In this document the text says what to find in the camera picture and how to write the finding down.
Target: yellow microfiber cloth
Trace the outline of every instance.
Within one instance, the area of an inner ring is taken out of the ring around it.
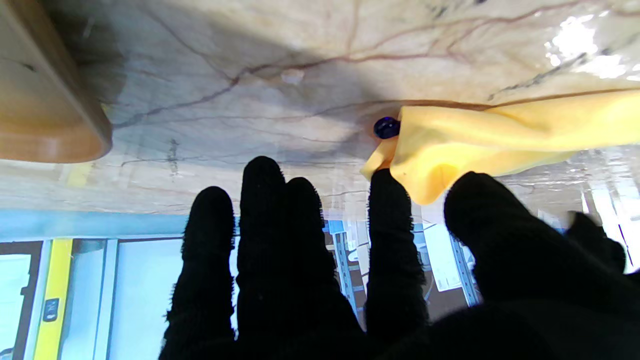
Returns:
[[[640,90],[578,95],[484,111],[403,106],[399,136],[382,140],[361,173],[388,164],[418,204],[468,171],[514,174],[576,151],[640,142]]]

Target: dark blue knob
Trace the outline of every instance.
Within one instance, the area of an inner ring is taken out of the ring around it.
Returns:
[[[383,117],[373,125],[373,132],[381,139],[389,139],[400,133],[400,121],[392,117]]]

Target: marble surface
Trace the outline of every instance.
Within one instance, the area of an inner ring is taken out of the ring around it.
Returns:
[[[212,184],[237,205],[242,169],[262,154],[308,177],[327,217],[361,220],[372,124],[404,104],[482,109],[640,86],[637,0],[42,4],[114,146],[89,164],[2,161],[6,208],[186,213]],[[637,197],[638,155],[588,151],[502,179],[532,209],[561,213],[592,186]],[[438,204],[415,212],[438,221]]]

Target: black glove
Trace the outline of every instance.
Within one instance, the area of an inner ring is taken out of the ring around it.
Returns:
[[[340,293],[324,243],[320,199],[306,179],[286,183],[275,161],[255,158],[244,170],[240,209],[237,341],[229,320],[232,203],[224,190],[212,187],[198,194],[189,214],[184,265],[160,359],[299,357],[305,352],[370,357],[426,325],[411,202],[388,170],[376,173],[371,183],[369,337]]]

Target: glove finger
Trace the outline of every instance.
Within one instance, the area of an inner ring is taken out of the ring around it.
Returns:
[[[564,235],[578,243],[590,255],[615,271],[625,270],[626,256],[622,245],[609,239],[602,226],[589,215],[574,212],[573,223]]]
[[[426,326],[429,315],[422,297],[424,272],[413,244],[411,200],[389,172],[371,178],[369,283],[365,317],[367,333],[392,344]]]
[[[467,173],[452,186],[445,221],[473,253],[474,275],[487,302],[550,299],[595,311],[624,311],[622,304],[630,304],[622,276],[531,215],[486,174]],[[544,286],[531,285],[551,278]]]
[[[161,359],[178,359],[206,341],[233,341],[230,317],[234,214],[218,187],[202,190],[193,202],[182,242],[184,264],[175,284]]]
[[[289,247],[304,254],[291,254],[294,268],[298,269],[290,275],[307,277],[315,284],[332,283],[337,286],[334,278],[335,263],[333,256],[324,244],[324,220],[322,203],[314,186],[304,177],[291,179],[287,183],[287,222],[291,229]]]
[[[285,181],[271,158],[259,156],[244,168],[240,199],[238,285],[255,276],[272,274],[282,266],[280,236],[284,226]]]
[[[389,169],[377,171],[371,177],[369,194],[369,232],[371,241],[381,236],[413,241],[411,199]]]

